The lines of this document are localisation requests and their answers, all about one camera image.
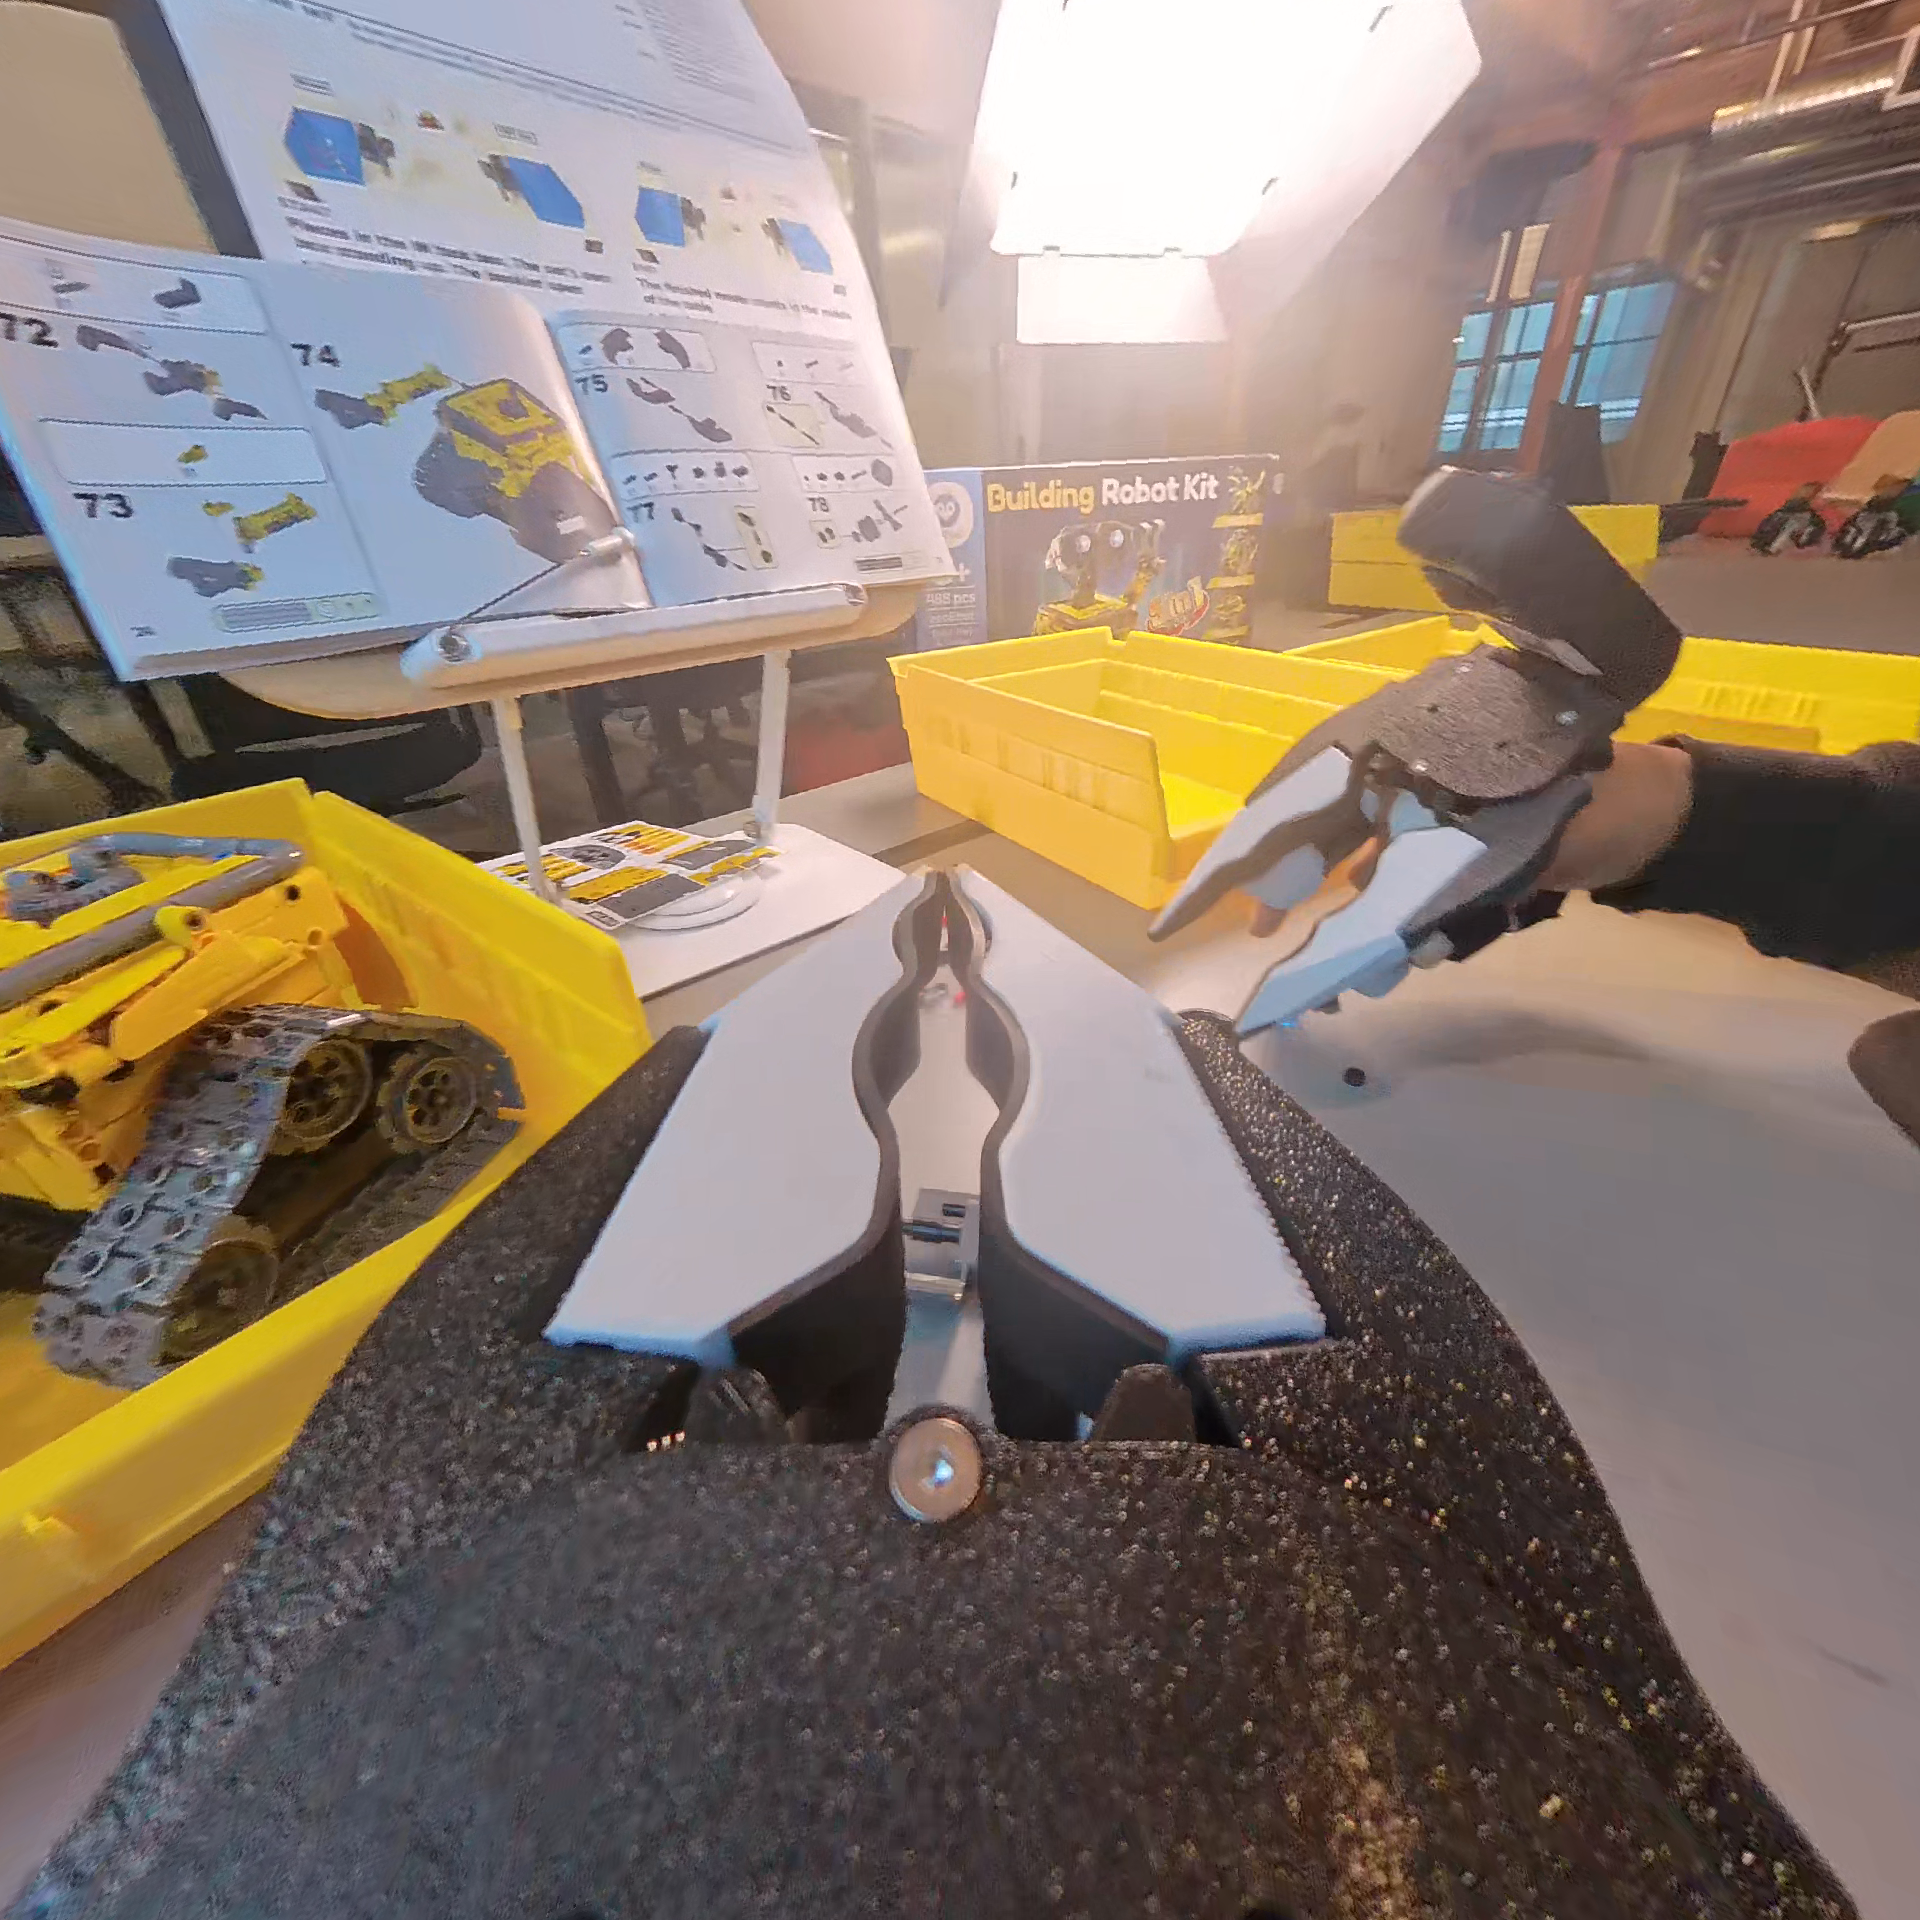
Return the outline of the person's right forearm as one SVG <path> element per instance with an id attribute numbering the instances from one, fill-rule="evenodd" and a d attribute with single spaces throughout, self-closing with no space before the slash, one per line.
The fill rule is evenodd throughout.
<path id="1" fill-rule="evenodd" d="M 1787 755 L 1661 739 L 1693 756 L 1693 817 L 1620 913 L 1731 925 L 1775 958 L 1916 997 L 1916 746 Z"/>

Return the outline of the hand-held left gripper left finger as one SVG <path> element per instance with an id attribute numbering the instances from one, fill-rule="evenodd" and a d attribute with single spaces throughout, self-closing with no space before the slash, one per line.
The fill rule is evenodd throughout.
<path id="1" fill-rule="evenodd" d="M 543 1341 L 753 1370 L 804 1439 L 878 1439 L 907 1329 L 891 1096 L 939 958 L 944 881 L 899 877 L 702 1021 Z"/>

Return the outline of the black office chair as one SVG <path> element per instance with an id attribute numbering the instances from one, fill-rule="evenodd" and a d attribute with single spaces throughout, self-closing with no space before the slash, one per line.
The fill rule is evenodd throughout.
<path id="1" fill-rule="evenodd" d="M 300 781 L 384 821 L 448 805 L 457 778 L 483 756 L 466 709 L 399 718 L 321 718 L 276 709 L 220 678 L 178 685 L 209 755 L 187 756 L 173 801 L 213 801 L 276 781 Z"/>

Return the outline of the instruction booklet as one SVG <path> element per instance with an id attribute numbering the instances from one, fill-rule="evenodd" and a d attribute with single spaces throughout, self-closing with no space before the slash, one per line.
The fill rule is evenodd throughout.
<path id="1" fill-rule="evenodd" d="M 5 224 L 5 455 L 126 685 L 949 581 L 832 277 L 538 302 Z"/>

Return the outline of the deep yellow plastic bin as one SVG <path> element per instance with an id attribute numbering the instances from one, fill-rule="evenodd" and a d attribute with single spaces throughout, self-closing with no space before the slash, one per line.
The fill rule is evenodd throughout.
<path id="1" fill-rule="evenodd" d="M 518 1136 L 429 1225 L 299 1293 L 260 1324 L 121 1392 L 66 1376 L 36 1297 L 5 1292 L 5 1667 L 254 1497 L 394 1292 L 649 1046 L 618 948 L 466 857 L 300 781 L 14 839 L 94 832 L 285 839 L 346 902 L 346 961 L 376 1000 L 483 1028 L 515 1058 Z"/>

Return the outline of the silver panel toy piece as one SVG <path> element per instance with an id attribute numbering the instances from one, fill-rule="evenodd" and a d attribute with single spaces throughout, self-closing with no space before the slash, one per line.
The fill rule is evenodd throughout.
<path id="1" fill-rule="evenodd" d="M 963 1307 L 976 1278 L 976 1194 L 922 1185 L 899 1218 L 907 1293 Z"/>

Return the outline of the robot kit box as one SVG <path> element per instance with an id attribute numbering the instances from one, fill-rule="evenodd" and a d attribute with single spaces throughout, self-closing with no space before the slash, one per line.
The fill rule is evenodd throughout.
<path id="1" fill-rule="evenodd" d="M 1259 541 L 1288 495 L 1272 455 L 929 470 L 956 576 L 914 649 L 1109 629 L 1248 640 Z"/>

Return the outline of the yellow tracked toy robot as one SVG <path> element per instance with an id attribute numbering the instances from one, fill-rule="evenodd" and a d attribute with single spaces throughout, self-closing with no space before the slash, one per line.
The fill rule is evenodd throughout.
<path id="1" fill-rule="evenodd" d="M 139 1392 L 429 1225 L 518 1136 L 483 1028 L 376 1000 L 290 839 L 5 845 L 5 1292 Z"/>

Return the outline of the wide yellow plastic bin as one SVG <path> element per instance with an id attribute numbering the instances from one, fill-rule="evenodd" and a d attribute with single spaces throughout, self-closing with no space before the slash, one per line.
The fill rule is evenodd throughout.
<path id="1" fill-rule="evenodd" d="M 1312 725 L 1397 680 L 1109 629 L 911 652 L 891 678 L 929 801 L 1153 913 Z"/>

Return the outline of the yellow black sticker sheet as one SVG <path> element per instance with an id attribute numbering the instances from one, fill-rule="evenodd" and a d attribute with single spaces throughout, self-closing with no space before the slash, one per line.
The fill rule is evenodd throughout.
<path id="1" fill-rule="evenodd" d="M 775 862 L 753 832 L 618 823 L 542 845 L 542 873 L 520 854 L 479 870 L 609 935 L 685 935 L 747 915 Z"/>

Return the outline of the printed task sheet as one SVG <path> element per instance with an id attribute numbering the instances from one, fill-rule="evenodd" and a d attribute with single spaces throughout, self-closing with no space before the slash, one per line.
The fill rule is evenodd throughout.
<path id="1" fill-rule="evenodd" d="M 842 190 L 747 3 L 158 3 L 263 259 L 747 340 L 775 445 L 911 430 Z"/>

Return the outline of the studio light panel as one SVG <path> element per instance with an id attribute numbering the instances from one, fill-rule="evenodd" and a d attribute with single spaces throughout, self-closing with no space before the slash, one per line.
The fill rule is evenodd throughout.
<path id="1" fill-rule="evenodd" d="M 1002 3 L 956 241 L 1019 348 L 1248 340 L 1481 70 L 1464 3 Z"/>

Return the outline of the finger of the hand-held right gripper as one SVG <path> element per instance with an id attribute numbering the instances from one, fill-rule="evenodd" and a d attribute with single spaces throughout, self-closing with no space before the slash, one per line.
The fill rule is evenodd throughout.
<path id="1" fill-rule="evenodd" d="M 1366 839 L 1356 805 L 1356 756 L 1323 746 L 1289 755 L 1272 781 L 1216 832 L 1185 881 L 1162 903 L 1146 938 L 1162 943 L 1213 913 L 1223 898 L 1248 898 L 1274 925 L 1301 908 L 1335 862 Z"/>
<path id="2" fill-rule="evenodd" d="M 1344 997 L 1387 997 L 1415 969 L 1433 903 L 1475 870 L 1489 845 L 1459 826 L 1404 832 L 1370 839 L 1323 881 L 1323 890 L 1278 915 L 1274 965 L 1259 978 L 1238 1018 L 1252 1039 L 1294 1028 Z"/>

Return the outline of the red wheeled cart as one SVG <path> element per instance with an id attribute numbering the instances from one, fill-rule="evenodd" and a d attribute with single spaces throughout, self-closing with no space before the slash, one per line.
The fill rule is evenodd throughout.
<path id="1" fill-rule="evenodd" d="M 1916 536 L 1916 409 L 1777 427 L 1727 450 L 1699 533 L 1870 562 Z"/>

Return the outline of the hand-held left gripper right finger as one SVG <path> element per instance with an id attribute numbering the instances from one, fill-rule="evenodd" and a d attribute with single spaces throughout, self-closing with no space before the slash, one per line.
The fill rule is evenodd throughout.
<path id="1" fill-rule="evenodd" d="M 976 1171 L 994 1423 L 1073 1443 L 1114 1387 L 1329 1338 L 1311 1267 L 1158 997 L 972 870 L 947 873 L 966 1064 L 997 1118 Z"/>

